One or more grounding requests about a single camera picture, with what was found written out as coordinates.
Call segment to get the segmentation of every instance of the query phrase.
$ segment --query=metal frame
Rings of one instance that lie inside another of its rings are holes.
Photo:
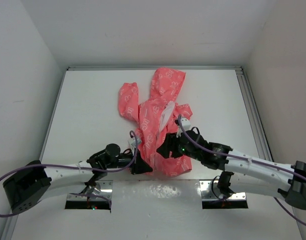
[[[67,71],[116,71],[116,70],[153,70],[156,69],[160,66],[112,66],[112,67],[105,67],[105,66],[70,66]],[[247,114],[250,120],[250,124],[251,124],[251,128],[253,131],[253,135],[255,138],[255,143],[256,143],[256,147],[258,150],[258,154],[259,157],[262,159],[266,159],[269,161],[272,161],[272,156],[268,147],[268,143],[266,140],[266,136],[263,130],[263,126],[256,108],[256,104],[255,104],[255,100],[248,82],[248,79],[245,75],[244,70],[241,68],[241,66],[168,66],[170,68],[176,68],[179,70],[235,70],[236,71],[236,76],[237,79],[239,81],[239,85],[241,88],[241,92],[242,92],[242,96],[244,99],[244,103],[246,106],[246,110],[247,110]],[[44,145],[41,151],[41,155],[40,155],[40,160],[43,158],[43,153],[45,150],[45,146],[47,143],[47,138],[49,135],[49,131],[51,128],[51,124],[53,121],[53,117],[55,114],[55,110],[56,110],[56,106],[58,103],[58,99],[61,93],[61,89],[63,86],[63,82],[64,82],[64,78],[65,78],[65,74],[63,76],[62,79],[62,83],[57,95],[57,99],[56,99],[56,103],[54,106],[54,110],[52,113],[52,117],[48,126],[48,130],[46,133],[46,137],[45,137],[45,141],[44,141]],[[13,235],[14,229],[15,229],[15,225],[16,225],[16,221],[17,221],[17,216],[13,216],[13,217],[9,217],[7,219],[3,234],[1,239],[2,240],[11,240],[11,237]]]

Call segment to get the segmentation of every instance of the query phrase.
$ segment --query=white table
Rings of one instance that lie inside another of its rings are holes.
[[[154,71],[67,71],[42,162],[76,163],[109,143],[127,148],[128,132],[136,126],[119,116],[118,90],[125,82],[137,82],[140,102],[145,101]],[[192,126],[209,141],[256,157],[262,153],[259,142],[263,136],[258,136],[259,127],[254,123],[258,119],[248,117],[252,115],[250,93],[245,92],[241,75],[234,68],[183,71],[187,75],[177,102],[191,106]],[[64,209],[65,195],[44,200],[18,217],[11,239],[301,239],[297,223],[268,196],[247,194],[249,209],[203,210],[198,180],[212,179],[220,171],[192,162],[190,173],[172,179],[155,180],[157,177],[133,176],[127,171],[109,174],[105,179],[113,180],[111,214]]]

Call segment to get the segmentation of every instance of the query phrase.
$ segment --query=pink garment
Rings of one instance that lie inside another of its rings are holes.
[[[188,104],[175,103],[185,75],[182,71],[166,67],[157,69],[151,83],[150,98],[140,105],[135,82],[124,83],[119,91],[119,113],[139,125],[135,133],[142,140],[138,148],[142,158],[153,170],[171,177],[192,169],[191,160],[187,156],[165,159],[156,153],[156,149],[164,142],[166,133],[177,132],[175,119],[178,115],[188,119],[192,115]]]

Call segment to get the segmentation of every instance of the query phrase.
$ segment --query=patterned fabric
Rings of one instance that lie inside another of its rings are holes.
[[[142,144],[139,146],[142,158],[155,171],[171,177],[192,169],[191,160],[187,156],[165,159],[156,153],[156,149],[164,142],[166,133],[177,132],[175,119],[178,115],[181,114],[187,119],[192,115],[188,104],[174,104],[183,85],[185,75],[182,71],[166,67],[157,69],[151,82],[150,98],[140,105],[138,105],[138,87],[135,82],[124,83],[119,91],[119,113],[124,118],[135,121],[139,125],[135,133],[142,140]],[[161,119],[166,106],[168,106],[167,111],[170,114],[165,114],[166,117]]]

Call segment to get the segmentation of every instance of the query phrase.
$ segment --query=white wall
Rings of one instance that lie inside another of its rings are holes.
[[[275,161],[306,162],[306,0],[279,0],[247,73]]]
[[[21,0],[61,66],[242,65],[275,0]]]
[[[39,158],[62,75],[21,2],[0,0],[0,176]]]

